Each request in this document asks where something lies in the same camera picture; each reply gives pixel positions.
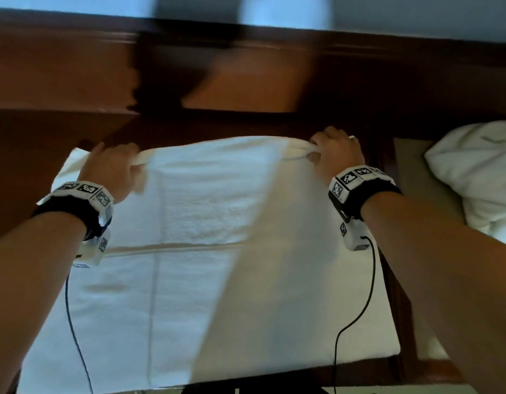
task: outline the folded towel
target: folded towel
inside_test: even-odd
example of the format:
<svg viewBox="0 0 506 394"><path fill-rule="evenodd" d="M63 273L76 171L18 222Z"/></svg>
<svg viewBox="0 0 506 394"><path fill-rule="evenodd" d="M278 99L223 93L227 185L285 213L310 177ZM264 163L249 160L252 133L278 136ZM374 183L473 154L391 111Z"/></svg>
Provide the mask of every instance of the folded towel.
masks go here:
<svg viewBox="0 0 506 394"><path fill-rule="evenodd" d="M96 269L68 298L96 394L333 363L364 306L372 253L346 250L301 140L243 137L155 149L141 194L116 205ZM53 187L77 177L74 150ZM399 352L379 261L339 362ZM87 393L61 293L23 364L21 394Z"/></svg>
<svg viewBox="0 0 506 394"><path fill-rule="evenodd" d="M506 121L455 129L425 158L434 175L463 197L467 224L506 243Z"/></svg>

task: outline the cable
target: cable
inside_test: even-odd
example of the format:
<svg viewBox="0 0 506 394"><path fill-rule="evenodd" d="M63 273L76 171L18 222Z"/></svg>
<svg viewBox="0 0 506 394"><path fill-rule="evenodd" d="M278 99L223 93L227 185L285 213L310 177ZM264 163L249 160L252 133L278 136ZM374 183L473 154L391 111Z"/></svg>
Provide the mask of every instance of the cable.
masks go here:
<svg viewBox="0 0 506 394"><path fill-rule="evenodd" d="M364 314L366 309L368 308L368 305L370 304L370 300L372 299L373 294L373 284L375 282L375 248L373 246L372 241L367 236L362 236L361 239L368 239L368 242L370 242L370 246L372 246L372 255L373 255L373 272L372 272L372 283L370 285L370 294L368 295L368 300L366 300L366 304L362 308L361 313L355 318L352 322L350 322L348 325L343 327L339 333L337 333L337 338L335 339L335 355L334 355L334 367L333 367L333 381L334 381L334 387L333 392L334 394L337 394L337 388L335 387L335 381L337 380L337 344L339 344L339 337L341 336L341 333L346 331L349 327L351 327L353 324L355 324Z"/></svg>
<svg viewBox="0 0 506 394"><path fill-rule="evenodd" d="M91 383L91 377L88 374L87 365L85 364L85 359L83 358L83 354L81 349L79 348L78 339L76 338L76 333L74 332L74 327L72 326L72 319L71 319L71 310L68 307L68 279L71 277L71 274L69 273L67 275L67 279L65 281L65 308L67 309L67 321L68 326L71 329L72 338L74 339L74 344L76 344L76 349L78 349L79 357L82 360L83 369L85 369L85 373L87 374L87 382L89 384L89 390L91 391L91 394L94 394L94 391L92 390L92 383Z"/></svg>

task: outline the bundled white cloth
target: bundled white cloth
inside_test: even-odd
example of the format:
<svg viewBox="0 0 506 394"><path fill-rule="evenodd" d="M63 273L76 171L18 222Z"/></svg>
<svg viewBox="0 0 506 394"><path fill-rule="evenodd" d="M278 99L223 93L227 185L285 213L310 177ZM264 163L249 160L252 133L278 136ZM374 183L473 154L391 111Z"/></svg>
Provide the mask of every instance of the bundled white cloth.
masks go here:
<svg viewBox="0 0 506 394"><path fill-rule="evenodd" d="M116 205L98 268L68 298L94 393L332 364L364 306L372 252L347 251L301 140L243 137L156 149L141 194ZM53 187L76 179L75 149ZM379 259L339 362L399 352ZM23 364L21 394L87 393L64 293Z"/></svg>
<svg viewBox="0 0 506 394"><path fill-rule="evenodd" d="M506 243L506 121L455 129L425 157L463 198L467 224Z"/></svg>

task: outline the black wristband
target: black wristband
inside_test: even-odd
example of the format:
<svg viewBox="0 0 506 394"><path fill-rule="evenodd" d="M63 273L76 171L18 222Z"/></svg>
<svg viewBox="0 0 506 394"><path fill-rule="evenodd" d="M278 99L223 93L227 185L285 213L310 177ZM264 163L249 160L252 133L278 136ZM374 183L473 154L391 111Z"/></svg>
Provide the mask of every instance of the black wristband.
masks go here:
<svg viewBox="0 0 506 394"><path fill-rule="evenodd" d="M399 188L384 179L377 178L365 181L350 191L350 195L343 205L344 213L350 217L364 221L361 216L362 205L364 205L369 198L379 192L395 192L402 194Z"/></svg>
<svg viewBox="0 0 506 394"><path fill-rule="evenodd" d="M99 212L91 206L88 200L78 199L73 196L53 196L42 205L39 205L32 213L32 217L48 212L69 213L83 221L87 227L84 241L95 236L101 236L108 225L107 223L102 229L99 224Z"/></svg>

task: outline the forearm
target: forearm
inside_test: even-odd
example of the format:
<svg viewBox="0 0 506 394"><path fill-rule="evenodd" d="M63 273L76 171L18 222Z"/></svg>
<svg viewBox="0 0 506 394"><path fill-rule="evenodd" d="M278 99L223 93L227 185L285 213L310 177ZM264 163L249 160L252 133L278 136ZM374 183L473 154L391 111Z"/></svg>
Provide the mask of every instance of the forearm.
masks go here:
<svg viewBox="0 0 506 394"><path fill-rule="evenodd" d="M480 392L506 392L506 245L401 195L362 216L395 276Z"/></svg>
<svg viewBox="0 0 506 394"><path fill-rule="evenodd" d="M0 392L21 367L85 233L80 219L51 212L0 238Z"/></svg>

